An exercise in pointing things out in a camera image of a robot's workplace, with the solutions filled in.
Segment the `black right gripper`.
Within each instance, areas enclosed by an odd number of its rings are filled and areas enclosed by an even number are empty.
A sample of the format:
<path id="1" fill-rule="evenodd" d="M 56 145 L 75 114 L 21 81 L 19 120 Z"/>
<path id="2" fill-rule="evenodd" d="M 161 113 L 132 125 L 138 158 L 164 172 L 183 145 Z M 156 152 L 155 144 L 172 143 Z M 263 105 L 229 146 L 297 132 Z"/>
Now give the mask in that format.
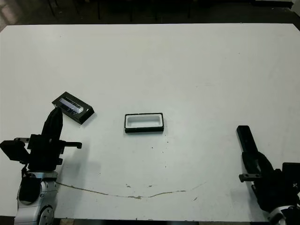
<path id="1" fill-rule="evenodd" d="M 252 182 L 252 190 L 259 207 L 263 211 L 273 211 L 282 206 L 296 207 L 300 203 L 300 176 L 273 169 L 267 157 L 257 152 L 242 153 L 242 161 L 247 173 L 239 175 L 241 182 Z"/>

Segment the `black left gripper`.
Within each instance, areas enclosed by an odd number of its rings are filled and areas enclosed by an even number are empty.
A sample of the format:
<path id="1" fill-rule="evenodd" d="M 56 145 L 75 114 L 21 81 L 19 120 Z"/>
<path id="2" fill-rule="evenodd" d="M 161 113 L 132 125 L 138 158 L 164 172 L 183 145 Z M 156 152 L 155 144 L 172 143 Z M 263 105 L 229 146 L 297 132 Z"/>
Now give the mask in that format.
<path id="1" fill-rule="evenodd" d="M 57 165 L 62 164 L 60 155 L 66 147 L 82 148 L 81 142 L 59 140 L 62 127 L 63 113 L 56 107 L 44 122 L 42 135 L 32 134 L 29 138 L 14 139 L 16 160 L 30 170 L 55 170 Z"/>

